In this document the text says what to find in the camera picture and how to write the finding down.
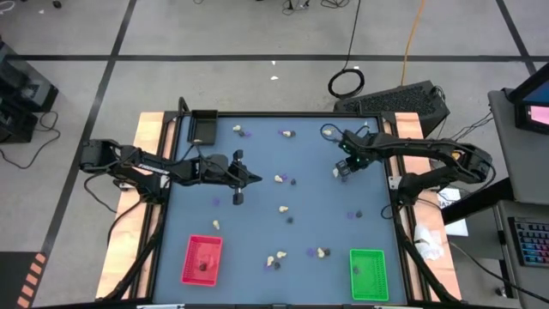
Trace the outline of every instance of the table leg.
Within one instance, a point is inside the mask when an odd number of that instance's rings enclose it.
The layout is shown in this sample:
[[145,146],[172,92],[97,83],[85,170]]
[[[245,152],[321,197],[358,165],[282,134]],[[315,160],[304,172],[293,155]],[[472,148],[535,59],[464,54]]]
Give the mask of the table leg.
[[475,192],[442,210],[444,224],[466,218],[481,210],[493,207],[501,200],[514,200],[509,178],[498,181],[482,191]]

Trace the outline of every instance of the white paper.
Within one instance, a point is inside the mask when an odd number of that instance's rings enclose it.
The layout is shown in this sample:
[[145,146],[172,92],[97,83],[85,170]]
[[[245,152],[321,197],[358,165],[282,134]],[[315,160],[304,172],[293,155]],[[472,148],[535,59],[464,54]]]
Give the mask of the white paper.
[[[453,188],[444,188],[441,190],[438,194],[438,201],[440,203],[440,209],[443,209],[444,207],[447,207],[451,203],[460,200],[462,197],[460,195],[459,189],[453,189]],[[465,222],[465,219],[461,219],[459,221],[456,221],[454,223],[450,223],[446,226],[446,233],[448,235],[454,235],[454,236],[469,236],[469,232],[467,230],[467,223]]]
[[444,256],[444,248],[440,245],[440,233],[433,235],[427,227],[417,225],[415,227],[415,233],[413,240],[416,249],[423,259],[436,260]]

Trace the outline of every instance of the black floor stripe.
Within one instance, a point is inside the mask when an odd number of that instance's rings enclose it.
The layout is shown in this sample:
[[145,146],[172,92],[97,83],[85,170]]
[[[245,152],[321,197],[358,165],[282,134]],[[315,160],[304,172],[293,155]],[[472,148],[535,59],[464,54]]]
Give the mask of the black floor stripe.
[[82,144],[82,142],[88,140],[92,135],[95,121],[97,120],[97,115],[100,112],[101,104],[103,103],[103,98],[105,97],[105,92],[109,85],[109,81],[111,80],[112,71],[116,63],[116,61],[114,60],[114,56],[118,55],[118,53],[120,52],[120,46],[122,46],[122,41],[124,40],[124,36],[126,34],[126,31],[128,30],[128,26],[130,24],[131,16],[133,14],[135,6],[136,0],[130,0],[130,2],[128,3],[128,8],[126,9],[126,13],[124,14],[124,19],[122,20],[122,24],[120,25],[120,29],[118,30],[117,39],[115,41],[114,47],[112,48],[112,57],[107,62],[107,65],[105,67],[105,72],[103,73],[103,77],[101,78],[97,93],[95,94],[94,103],[92,104],[90,112],[87,116],[86,124],[84,125],[84,130],[80,137],[80,142],[78,143],[75,157],[73,158],[70,165],[69,175],[65,180],[63,189],[61,191],[61,197],[57,202],[57,207],[55,208],[53,218],[51,219],[50,227],[48,228],[48,232],[45,235],[44,244],[42,245],[42,252],[44,252],[47,257],[51,255],[51,251],[53,250],[53,246],[55,244],[57,235],[59,234],[59,228],[61,227],[65,211],[67,210],[67,206],[69,205],[70,195],[75,186],[76,176],[79,172],[78,162],[80,160],[82,152],[80,145]]
[[[529,58],[529,54],[526,49],[526,46],[522,41],[521,35],[518,33],[518,30],[516,29],[515,23],[511,18],[511,15],[509,13],[509,10],[507,9],[507,6],[505,5],[504,0],[496,0],[496,3],[498,4],[499,10],[501,11],[501,15],[504,17],[505,23],[507,24],[507,28],[511,33],[511,37],[513,37],[513,40],[515,41],[516,48],[518,48],[518,51],[521,53],[521,56],[525,58]],[[530,75],[535,73],[536,69],[534,66],[534,62],[531,59],[529,59],[528,61],[525,61],[525,64],[526,64],[526,68],[528,69],[528,73],[530,73]]]
[[[28,61],[136,61],[136,62],[219,62],[219,61],[345,61],[347,55],[281,54],[281,55],[20,55]],[[351,61],[401,62],[402,55],[351,55]],[[495,55],[410,55],[409,62],[507,63],[549,62],[549,56]]]

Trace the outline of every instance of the blue tabletop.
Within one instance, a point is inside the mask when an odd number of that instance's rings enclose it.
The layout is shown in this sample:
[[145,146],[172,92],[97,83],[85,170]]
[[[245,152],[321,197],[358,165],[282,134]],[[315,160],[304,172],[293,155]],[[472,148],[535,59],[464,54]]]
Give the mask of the blue tabletop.
[[[335,179],[335,163],[346,158],[336,144],[320,136],[325,123],[357,130],[365,122],[377,132],[374,118],[235,118],[217,123],[215,145],[204,155],[223,154],[230,160],[237,149],[243,163],[263,181],[244,188],[244,203],[232,205],[233,190],[220,185],[174,185],[168,203],[154,303],[187,304],[350,304],[349,250],[378,249],[385,253],[389,302],[406,303],[394,224],[380,216],[389,204],[382,163]],[[232,131],[240,125],[248,136]],[[189,118],[184,118],[178,159],[189,147]],[[279,130],[294,130],[287,138]],[[193,149],[189,157],[196,156]],[[275,175],[285,174],[279,184]],[[296,185],[290,185],[296,179]],[[280,206],[289,210],[281,214]],[[361,211],[361,218],[350,214]],[[287,217],[294,221],[287,223]],[[212,224],[218,220],[220,230]],[[185,285],[181,274],[191,234],[223,238],[220,271],[213,288]],[[310,257],[310,248],[327,247],[331,255]],[[279,270],[266,268],[268,256],[287,252]]]

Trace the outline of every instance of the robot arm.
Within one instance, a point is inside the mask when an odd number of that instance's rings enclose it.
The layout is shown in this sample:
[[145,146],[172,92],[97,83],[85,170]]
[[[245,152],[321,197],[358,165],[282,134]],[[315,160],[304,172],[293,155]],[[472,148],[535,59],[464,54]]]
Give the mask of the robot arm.
[[401,178],[389,179],[390,189],[396,191],[397,202],[407,205],[414,204],[424,189],[433,186],[440,185],[444,188],[457,180],[467,184],[482,183],[486,180],[492,163],[492,158],[486,151],[472,144],[450,139],[402,139],[386,133],[358,136],[345,130],[338,145],[349,155],[335,165],[343,178],[359,169],[367,168],[373,161],[388,159],[393,155],[427,157],[443,162],[444,167],[428,173],[407,173]]
[[[229,164],[223,154],[207,157],[199,155],[188,160],[171,161],[140,148],[119,145],[113,140],[90,140],[82,146],[80,169],[83,172],[107,173],[115,179],[115,183],[135,186],[146,203],[164,202],[160,185],[163,176],[184,186],[227,185],[235,190],[232,200],[235,205],[244,201],[242,189],[262,180],[248,172],[242,164],[242,150],[233,154]],[[142,173],[137,168],[151,173]]]

